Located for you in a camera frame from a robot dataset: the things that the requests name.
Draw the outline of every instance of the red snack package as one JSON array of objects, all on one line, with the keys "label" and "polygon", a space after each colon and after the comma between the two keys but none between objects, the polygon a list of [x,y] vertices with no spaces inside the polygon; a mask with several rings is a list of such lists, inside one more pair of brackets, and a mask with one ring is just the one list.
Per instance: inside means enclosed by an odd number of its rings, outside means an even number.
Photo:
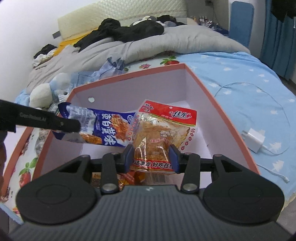
[{"label": "red snack package", "polygon": [[196,130],[196,120],[195,110],[146,100],[127,130],[135,148],[131,169],[173,174],[169,145],[184,150]]}]

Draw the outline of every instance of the snack package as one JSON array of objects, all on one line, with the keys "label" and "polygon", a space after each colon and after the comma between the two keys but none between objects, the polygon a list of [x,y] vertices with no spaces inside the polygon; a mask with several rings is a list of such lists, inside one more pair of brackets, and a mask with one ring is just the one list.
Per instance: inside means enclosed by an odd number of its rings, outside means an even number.
[{"label": "snack package", "polygon": [[121,146],[129,144],[126,131],[133,113],[118,113],[106,110],[95,110],[73,106],[63,102],[59,111],[64,118],[78,120],[81,124],[79,133],[53,132],[59,140],[77,143],[91,143],[106,146]]},{"label": "snack package", "polygon": [[[117,174],[119,190],[122,190],[125,185],[141,185],[145,180],[145,173],[140,172],[128,172],[128,173],[119,173]],[[91,185],[93,187],[99,188],[101,182],[101,173],[93,172]]]},{"label": "snack package", "polygon": [[174,144],[183,151],[197,130],[196,120],[195,110],[146,100],[127,131],[135,148],[131,169],[173,174],[168,148]]}]

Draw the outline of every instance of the white phone charger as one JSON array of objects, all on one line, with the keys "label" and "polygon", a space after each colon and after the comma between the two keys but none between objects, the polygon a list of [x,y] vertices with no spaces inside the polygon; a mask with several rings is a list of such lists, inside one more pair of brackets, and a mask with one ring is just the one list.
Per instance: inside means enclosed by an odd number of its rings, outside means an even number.
[{"label": "white phone charger", "polygon": [[259,151],[265,140],[264,135],[260,134],[252,128],[249,130],[248,133],[242,131],[242,135],[244,137],[244,142],[246,146],[255,153]]}]

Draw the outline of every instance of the gray comforter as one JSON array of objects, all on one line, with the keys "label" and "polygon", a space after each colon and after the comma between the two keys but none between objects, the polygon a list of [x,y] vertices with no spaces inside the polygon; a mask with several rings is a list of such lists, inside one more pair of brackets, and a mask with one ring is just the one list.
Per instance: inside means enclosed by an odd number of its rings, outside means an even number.
[{"label": "gray comforter", "polygon": [[196,25],[183,25],[165,28],[162,35],[152,36],[138,41],[123,43],[106,38],[98,41],[80,53],[71,45],[48,62],[35,68],[29,76],[27,93],[42,83],[49,83],[61,72],[96,71],[106,62],[111,53],[117,53],[129,64],[150,58],[164,51],[180,54],[202,52],[246,52],[250,51],[236,42],[209,28]]}]

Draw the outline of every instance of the white cloth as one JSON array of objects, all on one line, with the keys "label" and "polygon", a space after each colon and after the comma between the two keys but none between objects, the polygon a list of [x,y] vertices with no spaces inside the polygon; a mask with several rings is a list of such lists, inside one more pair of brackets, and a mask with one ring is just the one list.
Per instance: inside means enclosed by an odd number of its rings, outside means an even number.
[{"label": "white cloth", "polygon": [[33,67],[37,67],[41,62],[44,62],[46,59],[51,58],[57,48],[50,50],[47,54],[39,54],[37,58],[33,60]]}]

